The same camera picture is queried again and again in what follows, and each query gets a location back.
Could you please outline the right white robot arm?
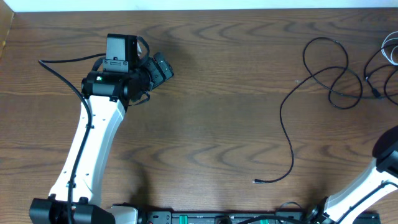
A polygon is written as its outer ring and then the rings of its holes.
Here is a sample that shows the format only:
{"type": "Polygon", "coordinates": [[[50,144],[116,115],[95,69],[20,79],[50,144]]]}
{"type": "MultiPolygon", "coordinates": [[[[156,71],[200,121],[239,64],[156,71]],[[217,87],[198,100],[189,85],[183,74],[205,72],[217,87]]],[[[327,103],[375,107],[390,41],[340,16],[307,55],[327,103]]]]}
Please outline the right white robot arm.
{"type": "Polygon", "coordinates": [[[352,183],[325,197],[307,215],[307,223],[353,223],[363,211],[397,190],[397,127],[386,131],[373,148],[373,159],[352,183]]]}

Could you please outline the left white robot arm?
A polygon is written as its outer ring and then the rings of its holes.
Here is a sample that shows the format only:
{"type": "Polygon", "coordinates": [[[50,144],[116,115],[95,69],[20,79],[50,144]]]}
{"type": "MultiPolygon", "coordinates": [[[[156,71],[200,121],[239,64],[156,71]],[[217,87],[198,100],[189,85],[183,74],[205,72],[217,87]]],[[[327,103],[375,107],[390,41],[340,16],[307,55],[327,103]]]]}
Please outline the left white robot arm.
{"type": "Polygon", "coordinates": [[[143,37],[108,34],[106,51],[96,54],[91,71],[77,89],[50,68],[81,101],[78,127],[63,169],[47,198],[34,198],[32,223],[147,223],[145,212],[127,203],[103,209],[102,181],[113,139],[126,111],[150,100],[150,92],[173,77],[160,52],[150,56],[143,37]]]}

